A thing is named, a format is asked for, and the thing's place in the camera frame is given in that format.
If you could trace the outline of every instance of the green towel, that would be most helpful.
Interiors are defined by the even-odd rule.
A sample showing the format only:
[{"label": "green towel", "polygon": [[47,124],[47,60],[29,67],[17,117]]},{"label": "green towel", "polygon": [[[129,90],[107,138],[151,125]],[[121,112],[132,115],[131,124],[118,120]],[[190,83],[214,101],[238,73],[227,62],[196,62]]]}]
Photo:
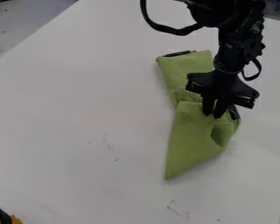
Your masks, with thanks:
[{"label": "green towel", "polygon": [[189,73],[213,70],[209,51],[174,57],[158,57],[176,115],[167,153],[165,179],[172,179],[189,168],[221,154],[240,125],[229,112],[220,119],[202,112],[201,96],[186,91]]}]

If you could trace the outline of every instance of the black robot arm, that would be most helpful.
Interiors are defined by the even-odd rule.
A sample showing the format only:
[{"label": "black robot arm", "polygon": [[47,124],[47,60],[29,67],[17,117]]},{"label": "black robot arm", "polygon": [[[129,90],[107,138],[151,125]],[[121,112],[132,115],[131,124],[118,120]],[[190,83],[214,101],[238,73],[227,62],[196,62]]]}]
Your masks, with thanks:
[{"label": "black robot arm", "polygon": [[[156,24],[150,20],[146,10],[146,0],[141,1],[141,10],[146,22],[155,30],[174,35],[187,35],[201,27],[219,28],[219,51],[213,60],[211,73],[190,73],[186,89],[202,96],[203,112],[220,118],[235,104],[252,109],[259,93],[243,83],[258,77],[262,67],[256,59],[262,55],[263,40],[263,0],[178,0],[184,2],[197,24],[183,29],[174,29]],[[243,69],[255,63],[259,72],[246,77]]]}]

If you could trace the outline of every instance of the folded cloth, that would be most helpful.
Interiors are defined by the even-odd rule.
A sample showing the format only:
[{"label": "folded cloth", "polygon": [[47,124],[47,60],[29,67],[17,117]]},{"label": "folded cloth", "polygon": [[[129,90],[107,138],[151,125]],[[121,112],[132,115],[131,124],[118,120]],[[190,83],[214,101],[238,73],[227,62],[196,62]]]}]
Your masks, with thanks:
[{"label": "folded cloth", "polygon": [[189,73],[213,70],[209,51],[189,52],[179,56],[158,57],[176,115],[171,130],[165,179],[172,179],[189,168],[221,154],[241,120],[229,111],[214,119],[202,112],[201,96],[186,90]]}]

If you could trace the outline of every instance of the white table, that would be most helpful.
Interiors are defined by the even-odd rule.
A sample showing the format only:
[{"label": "white table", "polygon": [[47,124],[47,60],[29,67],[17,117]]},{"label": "white table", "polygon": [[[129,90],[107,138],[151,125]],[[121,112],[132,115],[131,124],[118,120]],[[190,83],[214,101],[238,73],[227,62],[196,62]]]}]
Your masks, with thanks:
[{"label": "white table", "polygon": [[[155,19],[186,23],[160,3]],[[0,207],[35,224],[278,223],[280,23],[267,28],[262,98],[227,152],[164,182],[174,111],[154,59],[215,52],[216,31],[174,37],[138,1],[80,0],[0,59]]]}]

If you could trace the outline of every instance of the black wire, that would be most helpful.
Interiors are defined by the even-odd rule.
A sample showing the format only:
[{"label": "black wire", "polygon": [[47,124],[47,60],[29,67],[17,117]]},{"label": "black wire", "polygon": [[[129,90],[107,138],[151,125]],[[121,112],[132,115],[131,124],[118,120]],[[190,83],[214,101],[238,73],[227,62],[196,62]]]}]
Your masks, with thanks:
[{"label": "black wire", "polygon": [[141,6],[141,12],[143,14],[145,21],[148,23],[148,25],[150,25],[151,28],[153,28],[159,32],[167,32],[167,33],[178,35],[178,36],[185,36],[185,35],[190,34],[193,31],[196,31],[203,27],[200,24],[193,24],[193,25],[184,27],[182,29],[175,29],[175,28],[172,28],[167,25],[157,24],[150,19],[149,15],[147,13],[146,0],[140,0],[140,6]]},{"label": "black wire", "polygon": [[2,3],[2,2],[8,2],[8,1],[10,1],[10,0],[0,0],[0,3]]}]

